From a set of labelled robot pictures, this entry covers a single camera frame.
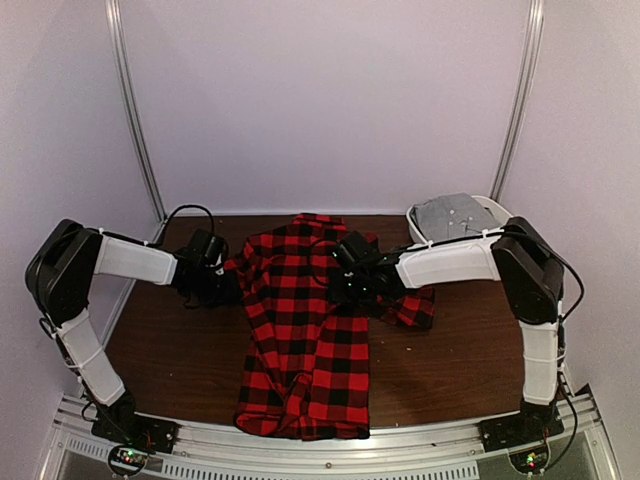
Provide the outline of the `red black plaid shirt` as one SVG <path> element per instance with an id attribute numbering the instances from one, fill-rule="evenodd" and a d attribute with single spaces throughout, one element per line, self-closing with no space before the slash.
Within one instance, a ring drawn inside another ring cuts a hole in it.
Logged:
<path id="1" fill-rule="evenodd" d="M 249 236 L 225 264 L 251 330 L 234 425 L 256 436 L 303 441 L 370 435 L 369 320 L 429 329 L 435 290 L 422 287 L 374 310 L 328 298 L 338 269 L 330 251 L 349 231 L 342 219 L 302 213 Z"/>

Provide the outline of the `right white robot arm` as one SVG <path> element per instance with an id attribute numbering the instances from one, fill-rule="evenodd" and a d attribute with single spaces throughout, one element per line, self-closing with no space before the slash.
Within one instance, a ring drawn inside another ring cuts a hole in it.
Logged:
<path id="1" fill-rule="evenodd" d="M 528 407 L 514 417 L 513 433 L 530 442 L 550 426 L 546 406 L 555 398 L 562 364 L 564 265 L 527 220 L 512 217 L 496 229 L 390 252 L 352 232 L 331 256 L 338 267 L 328 277 L 328 299 L 340 306 L 373 305 L 436 284 L 500 283 L 523 339 L 522 400 Z"/>

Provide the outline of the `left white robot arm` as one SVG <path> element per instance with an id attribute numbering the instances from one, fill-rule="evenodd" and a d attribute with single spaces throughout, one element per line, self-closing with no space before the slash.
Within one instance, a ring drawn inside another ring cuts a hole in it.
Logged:
<path id="1" fill-rule="evenodd" d="M 228 265 L 228 244 L 196 230 L 183 247 L 129 238 L 61 220 L 30 261 L 25 284 L 68 367 L 91 397 L 111 407 L 126 394 L 91 318 L 105 285 L 147 283 L 174 289 L 191 307 L 235 303 L 241 290 Z"/>

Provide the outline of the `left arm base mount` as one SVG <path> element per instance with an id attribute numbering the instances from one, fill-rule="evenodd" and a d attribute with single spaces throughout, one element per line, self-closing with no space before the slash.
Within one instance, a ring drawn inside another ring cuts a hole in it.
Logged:
<path id="1" fill-rule="evenodd" d="M 93 436 L 150 453 L 173 452 L 177 423 L 137 413 L 134 396 L 128 389 L 110 406 L 99 403 L 90 392 L 86 397 L 88 403 L 83 411 L 89 406 L 96 408 L 96 417 L 91 420 Z"/>

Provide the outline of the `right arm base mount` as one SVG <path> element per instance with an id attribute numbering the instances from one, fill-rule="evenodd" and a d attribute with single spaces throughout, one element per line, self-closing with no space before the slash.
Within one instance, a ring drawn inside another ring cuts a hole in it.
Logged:
<path id="1" fill-rule="evenodd" d="M 564 432 L 556 401 L 537 405 L 522 400 L 517 413 L 482 420 L 479 423 L 485 452 L 543 442 Z"/>

